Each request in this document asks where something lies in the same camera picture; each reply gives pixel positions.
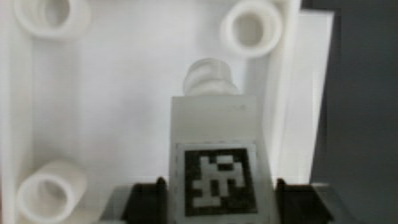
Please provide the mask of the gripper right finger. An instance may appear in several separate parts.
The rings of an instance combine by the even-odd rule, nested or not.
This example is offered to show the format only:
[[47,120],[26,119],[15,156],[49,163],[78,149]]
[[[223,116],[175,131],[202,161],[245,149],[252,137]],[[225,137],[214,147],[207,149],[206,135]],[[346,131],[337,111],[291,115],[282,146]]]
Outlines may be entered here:
[[280,224],[328,224],[333,217],[310,185],[277,179],[275,197]]

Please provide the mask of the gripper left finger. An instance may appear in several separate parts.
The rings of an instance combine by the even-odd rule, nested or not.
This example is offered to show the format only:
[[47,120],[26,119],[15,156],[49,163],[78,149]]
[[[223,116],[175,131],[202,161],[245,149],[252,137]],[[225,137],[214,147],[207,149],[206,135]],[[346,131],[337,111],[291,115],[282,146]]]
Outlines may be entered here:
[[166,224],[166,182],[133,185],[120,220],[126,224]]

